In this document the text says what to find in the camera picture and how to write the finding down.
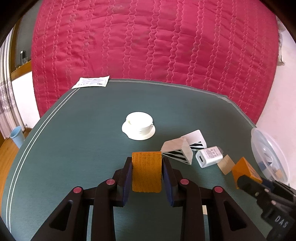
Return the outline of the orange wooden block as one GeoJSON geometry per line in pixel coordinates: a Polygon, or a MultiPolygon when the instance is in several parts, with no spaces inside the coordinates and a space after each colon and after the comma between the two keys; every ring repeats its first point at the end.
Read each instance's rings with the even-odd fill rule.
{"type": "Polygon", "coordinates": [[[162,153],[132,153],[132,190],[160,193],[162,190],[162,153]]]}

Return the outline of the white power adapter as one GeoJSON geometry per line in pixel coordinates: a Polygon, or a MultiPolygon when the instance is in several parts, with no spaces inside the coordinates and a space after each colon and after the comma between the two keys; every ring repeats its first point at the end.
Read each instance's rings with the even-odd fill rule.
{"type": "Polygon", "coordinates": [[[201,168],[217,164],[222,159],[223,151],[217,146],[201,149],[196,153],[196,160],[201,168]]]}

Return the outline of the striped white triangular block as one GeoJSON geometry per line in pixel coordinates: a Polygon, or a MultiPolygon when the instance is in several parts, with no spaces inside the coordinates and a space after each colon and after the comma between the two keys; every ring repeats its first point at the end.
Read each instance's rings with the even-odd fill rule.
{"type": "Polygon", "coordinates": [[[164,156],[187,165],[192,164],[193,151],[184,137],[164,142],[161,152],[164,156]]]}

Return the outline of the orange wooden cube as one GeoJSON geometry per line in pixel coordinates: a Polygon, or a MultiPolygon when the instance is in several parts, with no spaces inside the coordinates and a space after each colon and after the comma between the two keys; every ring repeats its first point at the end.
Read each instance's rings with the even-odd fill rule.
{"type": "Polygon", "coordinates": [[[238,178],[245,175],[252,180],[256,181],[257,183],[262,183],[262,178],[259,176],[259,174],[255,171],[255,169],[251,166],[251,164],[244,158],[242,157],[231,169],[235,186],[237,189],[238,187],[238,178]]]}

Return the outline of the natural wooden cube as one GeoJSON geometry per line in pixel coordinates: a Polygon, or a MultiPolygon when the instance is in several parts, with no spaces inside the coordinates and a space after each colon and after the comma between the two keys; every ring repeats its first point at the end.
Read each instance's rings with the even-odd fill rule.
{"type": "Polygon", "coordinates": [[[229,155],[226,155],[222,158],[220,162],[217,163],[217,166],[222,171],[224,175],[227,175],[232,171],[232,168],[235,166],[235,163],[230,158],[229,155]]]}

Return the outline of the white ceramic cup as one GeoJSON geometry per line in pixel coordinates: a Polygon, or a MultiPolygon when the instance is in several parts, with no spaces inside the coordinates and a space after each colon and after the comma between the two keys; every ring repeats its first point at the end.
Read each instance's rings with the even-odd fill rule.
{"type": "Polygon", "coordinates": [[[127,115],[126,121],[129,131],[139,134],[147,135],[153,125],[153,118],[144,112],[133,112],[127,115]]]}

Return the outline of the clear plastic bowl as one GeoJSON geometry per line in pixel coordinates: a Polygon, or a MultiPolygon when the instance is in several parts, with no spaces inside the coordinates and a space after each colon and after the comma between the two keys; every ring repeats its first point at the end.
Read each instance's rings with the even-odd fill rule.
{"type": "Polygon", "coordinates": [[[251,149],[266,179],[290,184],[290,171],[285,155],[267,132],[259,128],[251,130],[251,149]]]}

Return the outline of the green table mat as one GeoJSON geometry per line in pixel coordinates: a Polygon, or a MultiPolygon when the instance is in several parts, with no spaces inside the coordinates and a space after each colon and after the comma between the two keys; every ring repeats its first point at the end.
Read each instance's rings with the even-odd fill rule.
{"type": "Polygon", "coordinates": [[[113,79],[106,87],[66,92],[39,120],[18,151],[3,193],[1,217],[16,240],[30,240],[76,186],[98,186],[133,152],[159,151],[164,142],[200,130],[237,162],[260,171],[251,149],[254,123],[228,97],[161,82],[113,79]],[[128,114],[153,118],[143,141],[122,132],[128,114]]]}

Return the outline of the white saucer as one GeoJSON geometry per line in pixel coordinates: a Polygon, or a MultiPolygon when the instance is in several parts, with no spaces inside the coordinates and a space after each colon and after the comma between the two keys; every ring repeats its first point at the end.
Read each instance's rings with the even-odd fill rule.
{"type": "Polygon", "coordinates": [[[151,138],[156,132],[156,128],[154,125],[152,125],[150,131],[146,134],[132,131],[132,128],[130,127],[127,121],[123,123],[121,129],[122,129],[122,132],[125,133],[129,139],[136,140],[136,141],[147,140],[151,138]]]}

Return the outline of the blue trash bin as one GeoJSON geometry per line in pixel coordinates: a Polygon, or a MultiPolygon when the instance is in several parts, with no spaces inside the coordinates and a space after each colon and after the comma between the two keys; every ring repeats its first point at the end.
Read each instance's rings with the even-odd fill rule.
{"type": "Polygon", "coordinates": [[[25,141],[25,136],[23,134],[22,127],[21,126],[15,127],[11,131],[10,138],[13,140],[16,146],[20,149],[23,142],[25,141]]]}

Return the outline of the white paper slip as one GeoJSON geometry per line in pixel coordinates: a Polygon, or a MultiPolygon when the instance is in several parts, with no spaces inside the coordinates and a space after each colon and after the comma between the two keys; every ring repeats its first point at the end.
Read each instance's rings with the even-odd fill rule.
{"type": "Polygon", "coordinates": [[[71,89],[83,87],[106,87],[110,76],[85,78],[80,77],[76,84],[71,89]]]}

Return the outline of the white curtain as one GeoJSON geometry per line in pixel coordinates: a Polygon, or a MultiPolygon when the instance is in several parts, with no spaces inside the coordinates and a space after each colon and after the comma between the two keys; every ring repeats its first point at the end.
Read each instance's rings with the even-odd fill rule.
{"type": "Polygon", "coordinates": [[[4,138],[9,138],[12,130],[21,126],[25,129],[21,115],[16,105],[16,100],[11,84],[10,74],[10,50],[11,50],[12,31],[4,40],[1,46],[1,134],[4,138]]]}

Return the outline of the red quilted bedspread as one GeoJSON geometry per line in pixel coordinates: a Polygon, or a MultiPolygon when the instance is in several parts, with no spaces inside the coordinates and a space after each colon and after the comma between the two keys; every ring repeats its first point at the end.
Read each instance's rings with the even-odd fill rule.
{"type": "Polygon", "coordinates": [[[81,77],[153,80],[225,95],[256,123],[278,61],[260,1],[43,1],[32,42],[40,115],[81,77]]]}

